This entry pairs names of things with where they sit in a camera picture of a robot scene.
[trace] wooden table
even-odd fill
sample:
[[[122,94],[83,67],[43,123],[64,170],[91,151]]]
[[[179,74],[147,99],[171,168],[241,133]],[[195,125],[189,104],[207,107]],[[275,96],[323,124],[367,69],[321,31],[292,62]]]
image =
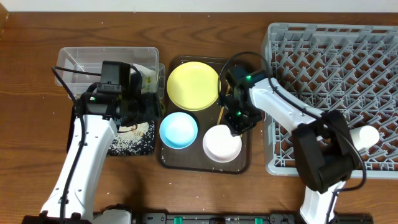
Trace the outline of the wooden table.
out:
[[[168,66],[178,55],[259,52],[272,22],[398,26],[398,14],[11,13],[0,41],[0,223],[39,214],[66,157],[72,102],[50,70],[62,47],[152,46]],[[298,177],[266,172],[261,130],[259,123],[251,167],[242,175],[165,169],[155,156],[108,157],[95,210],[126,203],[137,212],[298,211],[305,186]],[[397,189],[396,180],[368,180],[341,194],[336,211],[398,222]]]

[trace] green connector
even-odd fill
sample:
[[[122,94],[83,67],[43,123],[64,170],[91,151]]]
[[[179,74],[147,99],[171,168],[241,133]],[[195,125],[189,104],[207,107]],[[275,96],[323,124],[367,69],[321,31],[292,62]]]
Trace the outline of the green connector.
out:
[[[262,218],[255,218],[254,219],[254,224],[262,224]]]
[[[174,224],[182,224],[182,217],[174,217]]]

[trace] plastic tray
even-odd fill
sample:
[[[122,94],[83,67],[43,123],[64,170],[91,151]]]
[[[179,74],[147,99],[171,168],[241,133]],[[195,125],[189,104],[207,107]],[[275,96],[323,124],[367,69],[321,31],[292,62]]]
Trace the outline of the plastic tray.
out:
[[[380,141],[361,153],[374,179],[398,179],[397,49],[398,27],[388,26],[274,23],[262,43],[285,89],[308,105],[341,111],[351,129],[379,130]],[[264,129],[267,171],[298,175],[289,133],[269,116]]]
[[[220,72],[226,60],[223,58],[206,58],[206,57],[191,57],[179,56],[170,64],[170,71],[185,62],[203,62]],[[226,82],[221,82],[222,90],[225,92],[227,89]],[[196,140],[192,145],[185,149],[172,149],[167,147],[160,141],[160,150],[158,150],[157,158],[159,162],[167,168],[173,169],[186,169],[197,170],[205,172],[217,172],[224,174],[240,174],[250,166],[250,136],[251,133],[247,132],[242,135],[242,149],[237,158],[231,162],[218,163],[209,159],[203,151],[202,141],[205,133],[214,125],[217,125],[220,116],[221,108],[217,105],[217,101],[210,107],[201,111],[185,111],[169,100],[168,97],[164,98],[166,105],[166,115],[174,112],[184,112],[192,115],[196,119],[199,127],[199,132]]]

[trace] gray dish rack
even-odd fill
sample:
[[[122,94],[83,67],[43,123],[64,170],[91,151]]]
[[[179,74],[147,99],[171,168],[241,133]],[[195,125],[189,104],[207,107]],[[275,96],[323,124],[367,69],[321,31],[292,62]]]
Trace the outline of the gray dish rack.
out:
[[[297,98],[341,111],[350,129],[379,130],[379,142],[361,152],[373,179],[398,179],[397,51],[398,27],[390,26],[274,23],[262,43],[273,75]],[[269,115],[264,130],[266,170],[298,175],[290,134]]]

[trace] blue bowl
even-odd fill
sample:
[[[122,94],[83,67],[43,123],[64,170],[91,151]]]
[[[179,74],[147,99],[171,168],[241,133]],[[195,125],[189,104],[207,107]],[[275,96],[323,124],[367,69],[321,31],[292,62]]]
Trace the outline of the blue bowl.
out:
[[[159,133],[166,146],[172,149],[183,149],[197,138],[198,125],[189,114],[176,112],[163,119]]]

